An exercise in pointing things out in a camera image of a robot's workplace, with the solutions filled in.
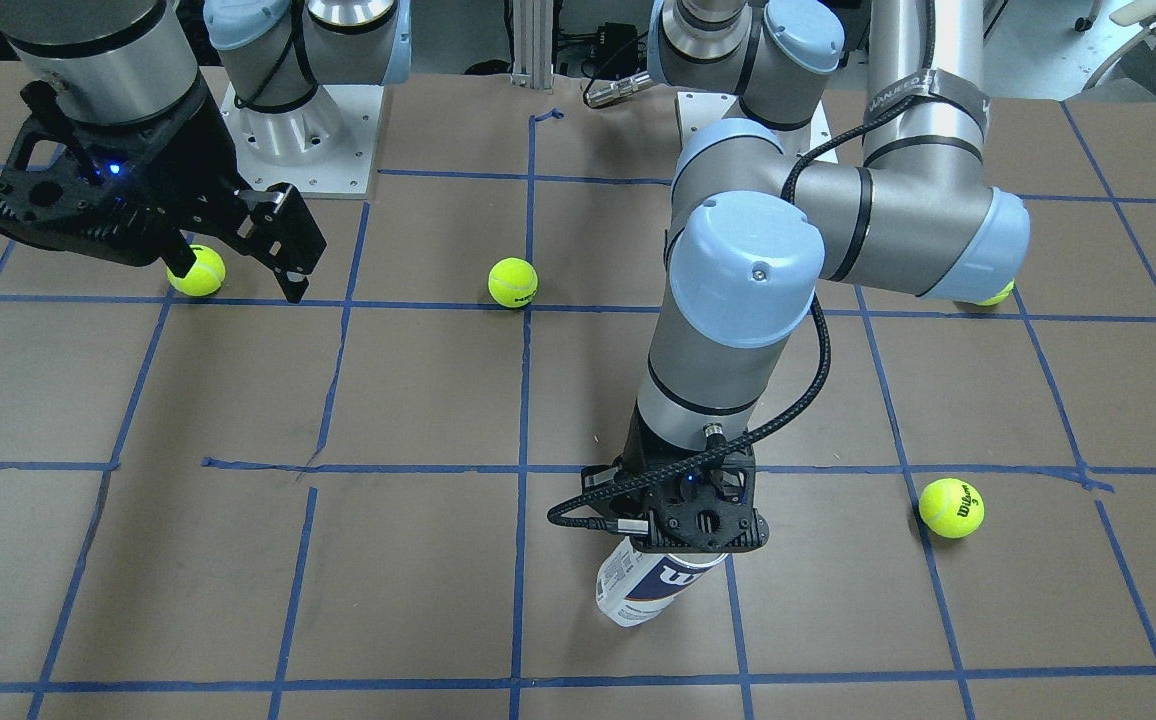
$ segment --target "wilson logo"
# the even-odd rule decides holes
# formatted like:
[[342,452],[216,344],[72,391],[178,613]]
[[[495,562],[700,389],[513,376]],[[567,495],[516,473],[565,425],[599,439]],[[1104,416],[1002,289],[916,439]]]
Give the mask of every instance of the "wilson logo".
[[970,487],[966,484],[961,484],[961,491],[965,496],[961,497],[961,506],[956,510],[956,514],[961,518],[968,518],[970,515],[970,507],[977,505],[977,498],[970,495]]
[[662,567],[662,573],[659,576],[659,579],[662,580],[664,584],[680,585],[680,587],[684,587],[684,585],[688,585],[698,578],[702,578],[702,573],[679,573],[677,570],[670,567]]

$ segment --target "floor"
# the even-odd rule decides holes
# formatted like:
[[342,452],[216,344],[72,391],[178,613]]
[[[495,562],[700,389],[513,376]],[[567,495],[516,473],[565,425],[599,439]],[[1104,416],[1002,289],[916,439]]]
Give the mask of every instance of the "floor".
[[[0,64],[0,161],[22,82]],[[839,131],[862,95],[827,105]],[[188,300],[0,240],[0,719],[1155,720],[1156,105],[994,109],[1016,295],[822,283],[833,377],[757,446],[770,544],[633,630],[593,597],[618,541],[543,512],[643,372],[662,88],[395,88],[371,199],[312,201],[299,306],[224,248]],[[540,269],[524,311],[483,287],[505,255]],[[815,354],[798,332],[756,421]],[[985,496],[970,539],[912,517],[944,475]]]

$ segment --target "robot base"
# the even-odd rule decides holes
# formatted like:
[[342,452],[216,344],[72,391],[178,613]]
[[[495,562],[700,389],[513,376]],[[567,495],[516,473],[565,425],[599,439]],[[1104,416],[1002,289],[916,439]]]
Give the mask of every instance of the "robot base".
[[303,196],[340,196],[364,199],[369,178],[373,176],[373,159],[381,121],[381,86],[324,86],[339,106],[342,127],[348,136],[336,143],[325,159],[305,165],[276,165],[267,163],[249,148],[249,138],[240,127],[240,113],[235,109],[236,91],[227,87],[222,99],[222,119],[236,144],[236,168],[254,187],[287,181],[298,187]]

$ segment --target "black band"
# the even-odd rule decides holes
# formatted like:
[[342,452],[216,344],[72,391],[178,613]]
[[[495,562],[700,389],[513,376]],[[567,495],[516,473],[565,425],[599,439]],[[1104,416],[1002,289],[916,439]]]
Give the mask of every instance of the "black band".
[[803,120],[801,120],[801,123],[775,123],[775,120],[766,119],[765,117],[762,117],[761,113],[757,113],[757,111],[748,107],[747,101],[742,99],[742,97],[738,97],[738,105],[739,107],[742,109],[743,114],[747,114],[748,118],[756,120],[756,123],[762,124],[762,126],[779,132],[792,132],[793,129],[801,129],[802,127],[807,126],[807,124],[810,124],[812,119],[814,119],[814,118],[805,118]]
[[71,45],[38,45],[35,42],[17,40],[14,37],[8,37],[8,40],[14,47],[24,51],[29,55],[37,55],[37,58],[66,60],[102,55],[103,53],[111,53],[112,50],[120,50],[151,32],[161,22],[161,18],[165,17],[165,0],[158,0],[147,14],[141,18],[134,20],[134,24],[111,35],[94,38],[94,40],[73,42]]
[[729,51],[729,53],[725,53],[724,55],[719,55],[719,58],[711,58],[711,59],[694,58],[694,55],[687,55],[687,54],[682,53],[682,51],[680,51],[680,49],[677,46],[670,45],[670,37],[666,37],[666,32],[662,34],[662,37],[666,38],[666,47],[668,47],[668,50],[670,51],[670,53],[674,54],[674,55],[676,55],[677,58],[684,60],[687,64],[690,64],[690,65],[719,64],[720,61],[728,60],[729,58],[733,57],[734,53],[738,52],[738,47],[734,47],[733,50]]
[[881,155],[887,155],[894,150],[902,150],[903,147],[911,147],[912,144],[948,144],[951,147],[958,147],[961,150],[966,151],[970,155],[975,155],[981,163],[981,151],[977,149],[972,143],[961,140],[961,138],[944,138],[942,135],[917,135],[916,138],[903,138],[902,140],[895,140],[884,147],[880,147],[879,150],[867,155],[867,159],[862,161],[864,165],[869,165],[875,163]]
[[698,17],[698,15],[694,15],[692,10],[689,10],[688,5],[686,3],[679,3],[675,6],[675,9],[677,9],[680,18],[682,18],[688,25],[701,29],[703,32],[722,31],[722,29],[733,27],[735,18],[738,18],[738,15],[734,15],[734,17],[725,20],[724,22],[712,23],[709,22],[709,20]]
[[326,20],[318,18],[316,15],[307,13],[307,17],[312,18],[313,23],[317,23],[321,28],[327,29],[327,31],[336,32],[339,35],[364,35],[366,32],[376,31],[376,29],[387,24],[387,20],[391,20],[391,15],[397,14],[397,6],[399,1],[392,3],[381,15],[377,18],[369,20],[369,22],[358,25],[336,25]]
[[835,269],[829,281],[843,281],[853,270],[853,263],[857,263],[858,255],[862,252],[862,243],[867,242],[867,228],[870,227],[870,170],[859,168],[858,180],[862,184],[862,190],[858,192],[858,220],[853,223],[853,237],[849,238],[844,260],[840,260],[839,268]]
[[738,415],[742,413],[742,410],[748,409],[748,407],[756,404],[756,401],[753,400],[751,402],[748,402],[748,404],[741,404],[739,407],[728,407],[728,409],[722,409],[722,410],[719,409],[719,407],[706,407],[705,404],[694,404],[692,402],[686,400],[686,398],[681,398],[680,395],[677,395],[677,393],[670,392],[670,388],[666,387],[665,384],[660,381],[659,377],[657,377],[657,373],[654,372],[654,363],[652,363],[652,361],[647,363],[647,365],[650,368],[650,378],[652,379],[652,381],[654,381],[654,385],[659,388],[659,392],[661,392],[662,395],[668,398],[668,400],[674,402],[674,404],[684,407],[684,409],[687,409],[689,413],[697,413],[698,415],[714,415],[714,416]]
[[307,60],[307,38],[303,36],[303,1],[295,1],[292,6],[294,54],[298,58],[298,69],[303,72],[303,79],[311,86],[316,86],[316,76],[312,74],[312,61]]
[[747,54],[742,59],[742,72],[738,74],[738,86],[734,95],[742,97],[747,92],[747,83],[751,82],[751,69],[756,67],[756,51],[759,50],[759,29],[765,24],[765,9],[751,8],[751,35],[747,37]]
[[316,97],[316,92],[319,91],[320,86],[312,86],[307,94],[303,95],[296,101],[281,102],[280,105],[259,105],[257,102],[245,102],[245,107],[257,111],[257,113],[265,113],[267,116],[275,116],[280,113],[287,113],[287,111],[296,110],[306,105],[312,97]]

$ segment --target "black cable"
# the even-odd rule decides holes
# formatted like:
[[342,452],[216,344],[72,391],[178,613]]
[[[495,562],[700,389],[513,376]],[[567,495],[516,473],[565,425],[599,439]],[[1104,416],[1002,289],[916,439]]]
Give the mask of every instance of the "black cable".
[[921,54],[920,67],[934,67],[934,31],[935,24],[934,0],[925,0],[925,53]]
[[783,184],[783,193],[780,195],[781,199],[792,203],[796,201],[796,181],[801,178],[803,170],[809,168],[812,162],[818,158],[820,155],[825,151],[837,149],[837,147],[853,140],[853,138],[866,135],[866,133],[883,126],[883,124],[890,123],[894,118],[897,118],[898,116],[906,113],[907,110],[912,109],[917,101],[918,98],[914,95],[906,97],[902,102],[898,102],[897,105],[885,110],[884,113],[876,116],[870,120],[870,123],[864,123],[861,126],[844,131],[840,135],[831,138],[831,140],[815,147],[814,150],[809,150],[806,155],[801,155],[801,158],[796,159],[796,164],[792,165],[792,172],[788,173],[787,181]]
[[670,462],[670,465],[665,465],[662,468],[636,475],[636,477],[632,478],[622,480],[622,482],[618,483],[610,483],[606,484],[606,487],[590,489],[587,492],[569,498],[569,500],[562,502],[551,510],[547,510],[547,520],[564,528],[608,530],[613,527],[613,525],[609,520],[603,518],[565,518],[564,515],[568,514],[568,512],[573,512],[584,505],[591,505],[593,502],[613,500],[614,497],[636,492],[639,491],[639,489],[645,489],[647,487],[653,487],[655,483],[662,482],[662,480],[673,478],[680,473],[697,468],[697,466],[724,460],[724,458],[732,454],[732,452],[751,447],[753,443],[761,441],[761,439],[778,432],[778,430],[783,429],[792,420],[795,420],[796,416],[808,409],[808,406],[810,406],[815,398],[818,396],[818,393],[822,391],[822,386],[827,384],[828,374],[831,372],[831,336],[830,333],[828,333],[827,317],[822,314],[822,307],[818,304],[817,295],[814,296],[814,300],[810,304],[810,313],[814,316],[814,328],[816,329],[818,337],[817,372],[814,374],[810,386],[805,389],[805,393],[799,398],[799,400],[793,402],[787,410],[783,410],[778,416],[776,416],[776,418],[768,421],[764,425],[761,425],[755,430],[748,430],[748,432],[743,432],[741,436],[729,439],[729,441],[726,441],[719,447],[702,451],[697,455],[687,457],[684,460]]
[[[925,0],[925,44],[924,51],[921,52],[920,67],[931,68],[934,64],[934,32],[936,29],[936,18],[934,13],[934,0]],[[796,164],[792,165],[792,172],[788,173],[787,180],[783,184],[781,199],[788,202],[796,201],[796,181],[801,178],[801,173],[805,172],[806,168],[809,168],[812,162],[818,158],[822,154],[829,150],[837,149],[840,144],[844,144],[853,138],[861,135],[867,135],[867,133],[884,126],[887,123],[892,123],[894,118],[906,113],[907,110],[912,109],[921,102],[920,97],[914,95],[907,96],[897,105],[884,111],[880,116],[870,119],[870,123],[864,123],[861,126],[844,131],[840,135],[831,138],[831,140],[815,147],[814,150],[809,150],[801,158],[796,159]]]
[[502,24],[506,27],[506,54],[511,59],[511,64],[516,65],[516,31],[511,29],[513,20],[514,14],[511,10],[511,0],[502,0]]
[[[934,31],[934,0],[925,0],[925,44],[924,53],[921,54],[922,68],[933,67]],[[625,50],[625,47],[621,49],[618,53],[615,53],[615,55],[623,53],[623,50]],[[593,74],[600,74],[600,70],[596,70],[596,73]],[[595,77],[587,83],[586,90],[583,91],[584,104],[587,102],[587,91],[591,90],[593,83],[595,83]],[[853,140],[853,138],[866,135],[866,133],[884,126],[885,123],[891,123],[894,118],[906,113],[906,111],[916,105],[918,101],[920,99],[916,96],[906,97],[902,102],[898,102],[897,105],[894,105],[889,110],[884,111],[884,113],[881,113],[876,118],[872,118],[870,123],[864,123],[861,126],[843,132],[840,135],[831,138],[831,140],[815,147],[814,150],[806,153],[806,155],[801,156],[801,158],[796,161],[796,164],[793,165],[792,172],[788,173],[787,180],[783,184],[783,200],[787,200],[788,202],[794,200],[794,196],[796,196],[796,179],[801,176],[802,170],[808,168],[808,165],[810,165],[815,158],[818,158],[820,155]],[[761,425],[755,430],[748,430],[748,432],[743,432],[738,438],[729,439],[729,441],[726,441],[719,447],[702,451],[697,455],[687,457],[684,460],[670,462],[670,465],[662,466],[662,468],[636,475],[636,477],[623,480],[623,482],[610,483],[606,484],[606,487],[591,489],[591,491],[569,498],[569,500],[560,503],[560,505],[556,505],[551,510],[547,510],[547,520],[549,520],[550,524],[560,525],[560,527],[565,528],[586,528],[606,532],[613,530],[614,525],[610,520],[606,520],[605,518],[565,518],[565,514],[568,514],[568,512],[573,512],[584,505],[591,505],[593,502],[613,500],[615,497],[637,492],[647,487],[653,487],[655,483],[662,482],[662,480],[674,477],[674,475],[691,470],[697,468],[697,466],[721,460],[726,455],[732,454],[732,452],[751,447],[754,443],[761,441],[761,439],[764,439],[775,432],[778,432],[778,430],[784,429],[785,425],[787,425],[792,420],[795,420],[796,416],[801,415],[806,409],[808,409],[808,406],[814,402],[815,398],[818,396],[822,386],[827,383],[828,374],[831,370],[831,339],[827,328],[827,319],[824,314],[822,314],[822,307],[817,300],[817,295],[814,296],[814,300],[810,304],[810,311],[814,316],[814,328],[816,329],[818,337],[817,372],[814,374],[810,386],[805,389],[805,393],[795,402],[793,402],[787,410],[781,411],[778,416],[775,416],[773,420],[768,421],[764,425]]]
[[258,83],[258,90],[254,90],[253,97],[250,97],[250,99],[247,101],[242,101],[240,95],[238,92],[236,94],[235,99],[231,101],[232,105],[239,109],[249,107],[249,105],[253,105],[254,102],[259,99],[259,97],[262,97],[264,91],[267,90],[267,86],[271,86],[271,81],[276,77],[276,73],[277,70],[280,70],[281,65],[284,65],[286,59],[289,58],[289,51],[294,50],[295,38],[302,35],[303,32],[302,23],[295,22],[296,18],[302,17],[302,13],[303,13],[302,0],[294,0],[294,3],[289,6],[289,14],[291,20],[289,27],[289,37],[286,38],[286,46],[280,50],[280,58],[276,58],[276,61],[272,64],[271,69],[267,70],[266,76],[262,77],[262,82]]
[[627,53],[628,47],[630,47],[632,45],[639,45],[639,42],[645,40],[645,38],[647,38],[649,36],[650,36],[650,31],[645,31],[645,32],[642,32],[642,34],[637,35],[636,38],[633,38],[633,40],[624,42],[624,44],[623,44],[622,47],[618,47],[618,50],[615,50],[613,54],[609,54],[609,58],[607,58],[605,60],[605,64],[602,64],[601,67],[596,68],[596,72],[591,73],[591,76],[588,76],[591,79],[588,79],[588,81],[587,81],[587,87],[584,87],[583,90],[581,90],[581,104],[583,105],[586,105],[586,106],[591,107],[592,110],[599,110],[600,109],[600,107],[592,107],[591,106],[591,102],[587,102],[587,94],[591,92],[591,87],[596,84],[596,77],[600,77],[600,73],[605,72],[605,68],[609,67],[609,65],[613,64],[614,60],[618,59],[618,57],[622,55],[623,53]]

